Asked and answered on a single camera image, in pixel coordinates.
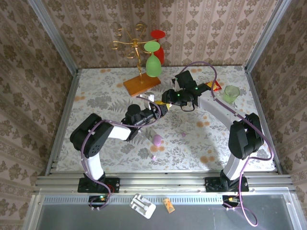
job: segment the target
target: floral tablecloth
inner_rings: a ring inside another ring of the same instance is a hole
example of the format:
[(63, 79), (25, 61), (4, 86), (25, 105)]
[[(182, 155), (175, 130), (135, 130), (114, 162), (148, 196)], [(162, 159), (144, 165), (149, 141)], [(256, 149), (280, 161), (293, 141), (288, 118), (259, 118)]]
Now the floral tablecloth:
[[(166, 67), (159, 76), (161, 84), (149, 90), (160, 100), (162, 93), (170, 88), (171, 78), (182, 67)], [(213, 80), (210, 67), (189, 68), (194, 80), (200, 84)], [(248, 81), (242, 66), (216, 67), (221, 87), (235, 85), (240, 96), (233, 106), (246, 113), (257, 113)], [(72, 131), (90, 115), (96, 113), (103, 119), (120, 121), (130, 104), (143, 101), (130, 97), (123, 86), (125, 80), (138, 75), (137, 68), (83, 69), (72, 106), (65, 139), (59, 156), (57, 171), (81, 171), (80, 152), (69, 141)], [(223, 90), (216, 93), (222, 96)], [(162, 136), (161, 146), (152, 144), (155, 134)], [(183, 112), (172, 106), (156, 124), (141, 129), (131, 141), (108, 139), (100, 151), (101, 164), (105, 171), (157, 171), (157, 170), (221, 170), (227, 163), (229, 131), (213, 115), (203, 109)], [(268, 157), (268, 147), (262, 146), (255, 153)], [(272, 171), (273, 162), (252, 161), (247, 171)]]

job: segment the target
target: purple object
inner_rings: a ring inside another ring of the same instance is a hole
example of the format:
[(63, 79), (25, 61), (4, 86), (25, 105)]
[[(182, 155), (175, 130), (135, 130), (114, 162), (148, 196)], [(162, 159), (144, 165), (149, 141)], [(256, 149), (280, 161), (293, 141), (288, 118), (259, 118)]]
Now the purple object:
[(154, 135), (153, 137), (153, 144), (156, 146), (160, 146), (162, 141), (162, 137), (160, 135)]

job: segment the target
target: wooden base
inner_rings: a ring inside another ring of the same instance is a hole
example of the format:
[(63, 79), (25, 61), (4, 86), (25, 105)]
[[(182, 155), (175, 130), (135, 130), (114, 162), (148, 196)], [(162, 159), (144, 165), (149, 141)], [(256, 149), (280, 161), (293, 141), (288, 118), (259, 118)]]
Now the wooden base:
[(128, 90), (128, 93), (131, 97), (138, 95), (158, 84), (160, 84), (160, 80), (155, 77), (149, 77), (146, 73), (142, 74), (143, 83), (141, 83), (141, 77), (136, 76), (130, 80), (124, 82), (124, 86)]

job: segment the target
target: patterned wallpaper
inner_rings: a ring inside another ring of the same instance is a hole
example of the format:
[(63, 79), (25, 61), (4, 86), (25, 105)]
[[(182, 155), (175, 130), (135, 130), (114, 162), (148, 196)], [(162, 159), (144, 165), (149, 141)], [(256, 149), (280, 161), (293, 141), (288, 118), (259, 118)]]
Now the patterned wallpaper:
[(0, 229), (21, 229), (72, 76), (26, 0), (0, 0)]
[(292, 0), (252, 76), (282, 167), (307, 217), (306, 0)]
[(166, 32), (161, 39), (165, 66), (195, 60), (214, 65), (244, 64), (277, 0), (43, 0), (53, 23), (78, 68), (134, 67), (125, 46), (110, 48), (113, 40), (128, 42), (116, 31), (147, 27)]

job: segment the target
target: green cup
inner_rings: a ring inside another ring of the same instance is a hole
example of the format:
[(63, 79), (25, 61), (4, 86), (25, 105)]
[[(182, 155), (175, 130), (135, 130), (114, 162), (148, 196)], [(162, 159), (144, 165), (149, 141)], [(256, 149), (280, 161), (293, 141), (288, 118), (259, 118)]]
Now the green cup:
[(224, 90), (223, 100), (228, 104), (233, 103), (240, 95), (240, 89), (233, 85), (227, 85)]

